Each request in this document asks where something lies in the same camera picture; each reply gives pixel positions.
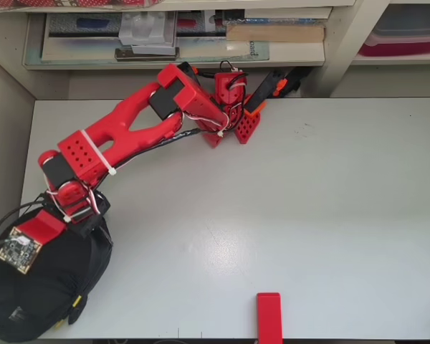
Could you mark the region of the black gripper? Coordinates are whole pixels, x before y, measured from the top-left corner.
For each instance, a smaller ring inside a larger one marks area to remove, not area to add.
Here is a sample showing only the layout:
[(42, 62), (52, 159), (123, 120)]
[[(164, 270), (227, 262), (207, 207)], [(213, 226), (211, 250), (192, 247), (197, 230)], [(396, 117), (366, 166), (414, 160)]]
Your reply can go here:
[(88, 236), (104, 225), (105, 214), (110, 208), (110, 202), (99, 191), (64, 206), (49, 192), (41, 193), (39, 200), (45, 211), (80, 236)]

